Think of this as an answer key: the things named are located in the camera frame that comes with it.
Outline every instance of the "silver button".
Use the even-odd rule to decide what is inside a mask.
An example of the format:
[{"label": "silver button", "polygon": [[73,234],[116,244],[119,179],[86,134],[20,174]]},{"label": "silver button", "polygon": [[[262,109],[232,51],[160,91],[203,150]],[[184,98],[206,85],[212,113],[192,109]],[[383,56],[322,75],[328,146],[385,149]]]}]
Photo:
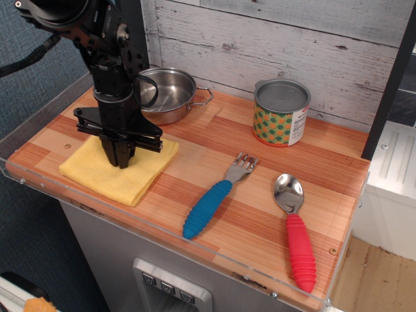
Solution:
[{"label": "silver button", "polygon": [[156,279],[155,279],[153,276],[151,276],[151,275],[149,275],[149,274],[146,274],[146,273],[144,273],[144,272],[142,272],[142,275],[143,275],[143,280],[144,280],[147,284],[150,284],[150,285],[156,285]]},{"label": "silver button", "polygon": [[183,291],[181,291],[181,299],[185,302],[188,302],[189,304],[195,304],[195,298]]},{"label": "silver button", "polygon": [[164,291],[166,291],[168,294],[175,294],[175,287],[165,283],[164,281],[161,281],[161,286]]}]

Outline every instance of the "fork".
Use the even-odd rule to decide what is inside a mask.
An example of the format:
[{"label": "fork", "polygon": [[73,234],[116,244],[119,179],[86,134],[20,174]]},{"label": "fork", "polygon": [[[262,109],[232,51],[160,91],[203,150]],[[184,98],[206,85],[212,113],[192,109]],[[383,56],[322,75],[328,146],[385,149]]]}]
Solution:
[{"label": "fork", "polygon": [[239,153],[234,163],[229,167],[226,178],[211,187],[190,211],[183,224],[183,236],[192,239],[198,235],[212,219],[224,198],[229,194],[233,184],[243,180],[253,172],[257,158],[243,152]]}]

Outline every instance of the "wooden floor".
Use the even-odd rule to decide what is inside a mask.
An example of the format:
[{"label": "wooden floor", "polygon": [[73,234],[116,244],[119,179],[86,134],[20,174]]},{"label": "wooden floor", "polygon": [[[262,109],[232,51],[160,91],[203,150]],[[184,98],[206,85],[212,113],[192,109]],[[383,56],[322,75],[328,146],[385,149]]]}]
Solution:
[{"label": "wooden floor", "polygon": [[332,305],[344,312],[415,312],[416,262],[352,237]]}]

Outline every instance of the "can lid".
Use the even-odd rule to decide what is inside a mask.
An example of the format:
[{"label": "can lid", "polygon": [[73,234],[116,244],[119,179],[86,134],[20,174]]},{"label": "can lid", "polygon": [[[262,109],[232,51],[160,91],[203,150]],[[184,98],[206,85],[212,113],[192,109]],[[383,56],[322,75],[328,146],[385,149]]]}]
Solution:
[{"label": "can lid", "polygon": [[311,94],[304,85],[296,81],[274,79],[258,82],[254,99],[268,111],[290,113],[307,107]]}]

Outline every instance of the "wooden countertop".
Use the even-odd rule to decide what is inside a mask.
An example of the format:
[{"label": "wooden countertop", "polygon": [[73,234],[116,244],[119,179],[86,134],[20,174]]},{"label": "wooden countertop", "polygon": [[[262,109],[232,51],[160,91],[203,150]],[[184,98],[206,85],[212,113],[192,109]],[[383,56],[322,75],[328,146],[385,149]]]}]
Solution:
[{"label": "wooden countertop", "polygon": [[[198,91],[195,100],[202,101],[204,95]],[[72,111],[92,106],[96,101],[89,90],[9,158],[9,172],[234,278],[249,276],[246,282],[260,291],[276,291],[303,309],[322,307],[369,168],[369,161],[360,158],[366,133],[308,118],[301,141],[286,148],[270,147],[252,133],[253,101],[214,92],[206,106],[162,126],[163,138],[179,142],[179,152],[137,206],[128,207],[59,174],[58,166],[88,138],[77,131]],[[182,239],[190,209],[224,178],[240,151],[258,157],[257,168],[233,187],[198,237],[191,242]],[[304,189],[299,215],[317,262],[312,296],[299,291],[291,276],[286,213],[272,195],[282,173],[297,177]]]}]

